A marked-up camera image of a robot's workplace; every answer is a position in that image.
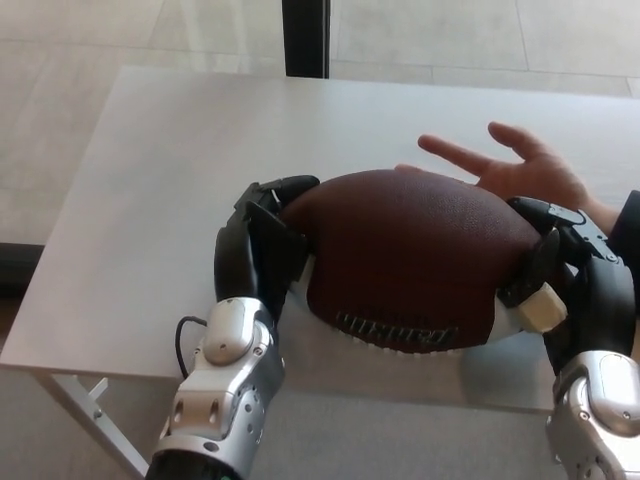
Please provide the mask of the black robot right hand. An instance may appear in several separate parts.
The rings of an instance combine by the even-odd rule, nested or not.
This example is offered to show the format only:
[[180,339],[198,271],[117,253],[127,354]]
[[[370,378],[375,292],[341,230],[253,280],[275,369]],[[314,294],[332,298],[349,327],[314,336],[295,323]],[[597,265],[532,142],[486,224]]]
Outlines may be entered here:
[[636,322],[632,273],[608,246],[606,234],[583,210],[528,197],[514,197],[507,204],[535,228],[540,240],[497,297],[507,308],[523,309],[547,285],[547,297],[561,301],[566,308],[562,320],[557,307],[542,316],[554,323],[543,333],[554,373],[587,351],[629,356]]

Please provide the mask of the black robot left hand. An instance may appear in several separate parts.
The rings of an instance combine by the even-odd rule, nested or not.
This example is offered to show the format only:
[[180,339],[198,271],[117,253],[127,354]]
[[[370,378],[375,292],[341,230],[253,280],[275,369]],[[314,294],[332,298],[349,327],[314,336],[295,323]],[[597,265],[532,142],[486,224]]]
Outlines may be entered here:
[[311,175],[250,184],[216,237],[214,285],[219,301],[259,300],[275,330],[290,285],[299,280],[310,249],[306,237],[281,219],[284,209],[319,185]]

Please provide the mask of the person's bare hand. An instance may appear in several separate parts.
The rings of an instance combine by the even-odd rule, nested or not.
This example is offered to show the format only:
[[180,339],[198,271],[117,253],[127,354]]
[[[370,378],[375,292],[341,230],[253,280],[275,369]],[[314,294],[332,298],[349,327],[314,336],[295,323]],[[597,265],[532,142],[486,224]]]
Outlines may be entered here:
[[440,137],[423,134],[418,146],[477,178],[476,185],[507,200],[531,197],[578,211],[582,210],[609,235],[619,212],[596,199],[569,164],[529,131],[491,122],[491,138],[513,151],[521,161],[509,163],[466,149]]

